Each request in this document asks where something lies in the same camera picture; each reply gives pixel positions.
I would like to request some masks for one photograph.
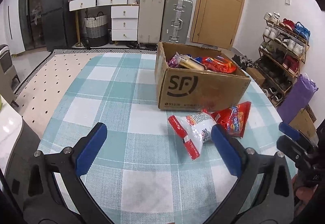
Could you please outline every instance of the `laundry basket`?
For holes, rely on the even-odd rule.
[[[96,17],[85,18],[85,25],[90,47],[99,47],[108,43],[108,19],[107,15],[99,12]]]

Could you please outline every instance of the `screw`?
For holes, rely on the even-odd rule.
[[[71,148],[71,147],[65,147],[65,148],[63,149],[63,152],[64,152],[65,154],[69,154],[69,153],[71,153],[71,151],[72,151],[72,148]]]
[[[253,148],[247,148],[247,149],[246,149],[246,152],[247,152],[248,154],[255,154],[255,150],[254,150]]]
[[[38,156],[40,156],[42,154],[42,151],[36,151],[36,152],[34,152],[34,156],[35,157],[38,157]]]
[[[283,152],[277,152],[277,155],[278,155],[278,157],[281,157],[281,158],[283,158],[284,157],[284,153]]]

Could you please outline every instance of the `white and red snack bag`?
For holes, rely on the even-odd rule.
[[[203,143],[211,139],[212,127],[216,125],[216,121],[205,111],[186,117],[173,115],[168,121],[177,135],[183,139],[192,160],[200,156]]]

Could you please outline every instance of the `sf logo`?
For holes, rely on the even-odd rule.
[[[190,76],[183,76],[180,78],[177,75],[172,75],[170,77],[170,83],[172,86],[169,86],[168,89],[171,90],[177,90],[179,93],[171,93],[167,92],[168,96],[171,97],[184,97],[187,95],[190,95],[196,88],[196,85],[198,84],[198,77],[195,75],[193,77]]]

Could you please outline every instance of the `checkered tablecloth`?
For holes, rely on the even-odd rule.
[[[236,181],[212,142],[192,161],[161,111],[154,80],[155,55],[106,53],[89,61],[56,108],[41,140],[45,154],[74,146],[97,122],[107,140],[87,175],[86,188],[117,224],[203,223]],[[242,145],[274,155],[281,118],[252,80],[241,102],[251,101]],[[62,179],[58,184],[76,210]],[[250,205],[253,188],[243,208]]]

